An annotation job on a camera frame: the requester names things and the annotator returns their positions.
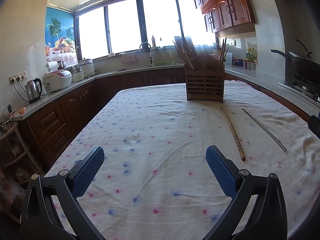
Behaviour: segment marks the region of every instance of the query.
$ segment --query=faucet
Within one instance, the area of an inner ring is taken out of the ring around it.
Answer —
[[[146,43],[146,44],[148,44],[148,45],[150,46],[150,62],[151,62],[151,64],[153,64],[153,63],[155,62],[155,54],[153,54],[152,47],[151,47],[151,45],[150,45],[149,43],[147,43],[147,42],[143,42],[143,43]]]
[[[152,51],[152,47],[151,47],[151,45],[150,45],[149,43],[147,43],[147,42],[143,42],[143,43],[148,44],[148,45],[150,46],[150,51]]]

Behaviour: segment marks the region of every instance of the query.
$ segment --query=window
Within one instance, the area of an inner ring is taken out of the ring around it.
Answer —
[[[139,49],[141,35],[136,0],[108,5],[108,19],[112,52]]]
[[[182,36],[182,29],[194,45],[212,45],[215,35],[206,31],[203,15],[194,1],[178,2],[182,27],[176,0],[123,0],[81,15],[78,31],[82,56],[96,59],[109,52],[136,50],[143,41],[152,44],[152,36],[158,47],[173,46],[172,40]]]
[[[79,34],[83,58],[98,58],[108,54],[104,8],[79,16]]]
[[[190,36],[193,45],[212,45],[215,35],[207,32],[204,18],[199,9],[196,9],[193,0],[178,0],[184,36]]]
[[[173,46],[175,36],[181,37],[176,0],[143,0],[148,43],[152,45],[152,35],[156,46]]]

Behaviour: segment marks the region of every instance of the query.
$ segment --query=white tablecloth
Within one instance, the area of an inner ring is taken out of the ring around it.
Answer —
[[[221,105],[241,139],[245,162]],[[287,152],[241,108],[270,129]],[[239,81],[225,82],[223,104],[186,101],[185,84],[123,90],[74,139],[47,176],[71,169],[93,146],[101,146],[105,161],[78,201],[106,239],[202,239],[231,200],[204,158],[210,145],[239,169],[279,176],[292,234],[319,193],[320,140],[296,114]],[[252,197],[237,231],[254,201]],[[56,208],[71,230],[59,203]]]

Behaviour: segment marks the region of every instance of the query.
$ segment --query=frying pan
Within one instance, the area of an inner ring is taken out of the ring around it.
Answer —
[[[307,57],[310,58],[310,54],[312,54],[312,52],[309,52],[304,45],[303,45],[303,47],[308,52]],[[319,64],[317,64],[311,60],[305,59],[303,57],[300,57],[299,55],[294,54],[291,51],[289,51],[289,54],[290,54],[289,56],[284,54],[282,51],[279,51],[276,49],[272,49],[271,52],[280,54],[280,55],[284,56],[286,60],[291,61],[296,72],[303,79],[308,80],[312,83],[320,84],[320,65]]]

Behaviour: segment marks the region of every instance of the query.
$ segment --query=rice cooker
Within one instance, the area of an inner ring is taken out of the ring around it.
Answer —
[[[94,75],[94,63],[92,59],[82,59],[78,62],[79,67],[84,71],[84,77],[91,77]]]
[[[68,70],[56,70],[46,73],[43,78],[43,85],[48,93],[64,89],[71,84],[72,75]]]

